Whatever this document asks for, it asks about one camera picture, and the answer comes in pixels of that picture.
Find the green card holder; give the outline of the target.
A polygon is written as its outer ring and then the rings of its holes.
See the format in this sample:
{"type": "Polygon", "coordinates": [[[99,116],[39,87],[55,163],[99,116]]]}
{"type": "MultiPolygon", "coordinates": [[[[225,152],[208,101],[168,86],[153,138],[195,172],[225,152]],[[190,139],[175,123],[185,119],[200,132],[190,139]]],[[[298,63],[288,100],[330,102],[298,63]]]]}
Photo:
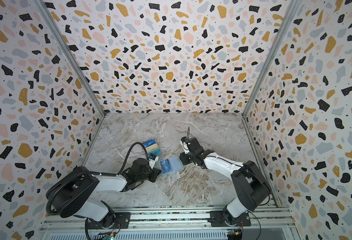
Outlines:
{"type": "MultiPolygon", "coordinates": [[[[162,173],[162,175],[169,175],[169,174],[173,174],[176,172],[181,172],[184,169],[184,165],[183,165],[182,161],[179,159],[179,157],[171,157],[171,158],[164,159],[164,160],[169,160],[172,170],[166,174],[162,173]]],[[[162,171],[161,166],[160,166],[160,161],[157,163],[157,167],[162,171]]]]}

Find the teal VIP credit card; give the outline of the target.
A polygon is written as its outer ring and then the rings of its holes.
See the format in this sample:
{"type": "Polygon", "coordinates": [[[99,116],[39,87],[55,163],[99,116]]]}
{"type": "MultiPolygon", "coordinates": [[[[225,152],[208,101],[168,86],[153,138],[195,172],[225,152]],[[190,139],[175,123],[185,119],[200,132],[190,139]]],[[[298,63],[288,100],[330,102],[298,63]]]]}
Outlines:
{"type": "Polygon", "coordinates": [[[154,149],[153,151],[151,151],[151,153],[156,155],[157,157],[160,157],[162,155],[162,152],[159,148],[154,149]]]}

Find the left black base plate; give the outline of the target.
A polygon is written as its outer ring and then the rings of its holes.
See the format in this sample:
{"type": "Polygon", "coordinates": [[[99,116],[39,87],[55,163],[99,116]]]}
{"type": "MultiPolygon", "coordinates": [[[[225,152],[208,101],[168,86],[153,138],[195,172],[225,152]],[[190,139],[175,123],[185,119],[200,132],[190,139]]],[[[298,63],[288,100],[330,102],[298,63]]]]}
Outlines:
{"type": "Polygon", "coordinates": [[[113,214],[108,213],[101,221],[86,220],[86,226],[88,230],[122,230],[127,229],[130,223],[131,213],[130,212],[115,212],[113,214]]]}

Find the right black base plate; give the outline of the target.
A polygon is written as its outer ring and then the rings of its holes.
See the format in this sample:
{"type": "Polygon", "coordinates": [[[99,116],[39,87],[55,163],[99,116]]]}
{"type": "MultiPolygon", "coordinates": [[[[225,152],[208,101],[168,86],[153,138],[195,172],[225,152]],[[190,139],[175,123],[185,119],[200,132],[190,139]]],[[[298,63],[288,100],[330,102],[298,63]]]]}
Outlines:
{"type": "Polygon", "coordinates": [[[208,222],[212,227],[236,227],[239,228],[251,226],[251,220],[248,213],[242,213],[238,217],[233,217],[231,214],[220,210],[210,211],[208,222]]]}

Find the dark blue credit card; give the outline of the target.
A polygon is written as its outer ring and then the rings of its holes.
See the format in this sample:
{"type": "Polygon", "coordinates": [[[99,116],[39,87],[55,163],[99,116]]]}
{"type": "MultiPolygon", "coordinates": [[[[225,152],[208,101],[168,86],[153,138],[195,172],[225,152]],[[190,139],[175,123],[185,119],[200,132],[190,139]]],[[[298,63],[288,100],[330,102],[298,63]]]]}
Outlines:
{"type": "Polygon", "coordinates": [[[148,141],[143,142],[142,144],[145,148],[150,148],[152,145],[155,145],[156,143],[157,143],[156,140],[152,138],[148,141]]]}

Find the beige credit card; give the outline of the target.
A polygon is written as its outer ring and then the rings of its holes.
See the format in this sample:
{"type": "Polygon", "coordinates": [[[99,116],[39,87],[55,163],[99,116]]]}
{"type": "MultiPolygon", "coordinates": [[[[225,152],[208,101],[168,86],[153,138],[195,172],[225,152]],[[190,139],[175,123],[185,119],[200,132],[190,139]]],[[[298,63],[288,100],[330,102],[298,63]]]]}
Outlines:
{"type": "Polygon", "coordinates": [[[146,151],[148,154],[150,154],[150,153],[156,154],[160,151],[160,149],[159,149],[158,144],[153,144],[153,145],[147,146],[146,151]]]}

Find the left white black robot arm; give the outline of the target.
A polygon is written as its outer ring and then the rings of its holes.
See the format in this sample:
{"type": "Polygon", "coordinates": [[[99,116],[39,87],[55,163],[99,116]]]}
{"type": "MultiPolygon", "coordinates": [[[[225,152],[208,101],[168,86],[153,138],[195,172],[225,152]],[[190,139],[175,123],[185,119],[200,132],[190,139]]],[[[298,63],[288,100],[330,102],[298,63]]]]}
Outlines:
{"type": "Polygon", "coordinates": [[[46,212],[50,216],[76,216],[96,222],[113,219],[113,209],[103,201],[92,200],[92,193],[132,191],[145,181],[154,183],[161,173],[161,170],[154,167],[152,160],[143,158],[136,159],[131,167],[120,174],[77,167],[48,190],[46,212]]]}

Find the aluminium rail frame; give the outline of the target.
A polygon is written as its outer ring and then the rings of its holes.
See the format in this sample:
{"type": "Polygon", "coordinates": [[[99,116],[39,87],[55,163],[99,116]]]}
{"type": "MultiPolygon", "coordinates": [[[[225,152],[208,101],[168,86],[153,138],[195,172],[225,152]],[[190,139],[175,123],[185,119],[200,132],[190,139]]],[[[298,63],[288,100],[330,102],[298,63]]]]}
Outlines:
{"type": "Polygon", "coordinates": [[[263,206],[238,224],[218,224],[220,206],[119,208],[121,227],[89,226],[92,240],[299,240],[287,208],[263,206]]]}

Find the blue card in holder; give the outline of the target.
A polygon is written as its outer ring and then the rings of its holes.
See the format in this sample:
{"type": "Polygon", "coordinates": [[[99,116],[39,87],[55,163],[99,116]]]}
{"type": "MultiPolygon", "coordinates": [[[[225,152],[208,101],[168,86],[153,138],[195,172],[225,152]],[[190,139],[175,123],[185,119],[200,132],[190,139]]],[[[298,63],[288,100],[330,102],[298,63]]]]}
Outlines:
{"type": "Polygon", "coordinates": [[[160,161],[160,166],[163,174],[169,173],[172,170],[169,160],[160,161]]]}

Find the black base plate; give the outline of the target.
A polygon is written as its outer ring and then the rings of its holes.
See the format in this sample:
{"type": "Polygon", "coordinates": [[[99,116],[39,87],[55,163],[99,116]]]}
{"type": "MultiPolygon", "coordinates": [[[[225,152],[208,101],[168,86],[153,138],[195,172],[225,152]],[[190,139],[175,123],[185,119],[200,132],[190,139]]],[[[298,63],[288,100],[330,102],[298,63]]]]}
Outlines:
{"type": "Polygon", "coordinates": [[[239,228],[251,226],[251,220],[248,213],[242,213],[238,217],[233,217],[231,214],[220,210],[210,211],[208,222],[212,227],[236,227],[239,228]]]}
{"type": "Polygon", "coordinates": [[[88,230],[122,230],[127,229],[130,223],[131,213],[130,212],[115,212],[113,214],[108,213],[101,221],[86,220],[86,226],[88,230]]]}

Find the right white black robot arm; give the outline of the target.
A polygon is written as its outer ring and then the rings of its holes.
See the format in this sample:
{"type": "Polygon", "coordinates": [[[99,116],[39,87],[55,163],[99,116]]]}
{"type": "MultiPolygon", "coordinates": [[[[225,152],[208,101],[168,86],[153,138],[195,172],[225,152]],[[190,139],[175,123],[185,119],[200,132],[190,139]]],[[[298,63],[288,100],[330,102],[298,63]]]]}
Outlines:
{"type": "Polygon", "coordinates": [[[240,215],[255,210],[270,197],[270,186],[254,162],[235,162],[212,150],[204,150],[195,137],[181,138],[181,146],[184,150],[180,154],[183,165],[193,163],[232,180],[237,196],[223,209],[224,221],[229,225],[234,225],[240,215]]]}

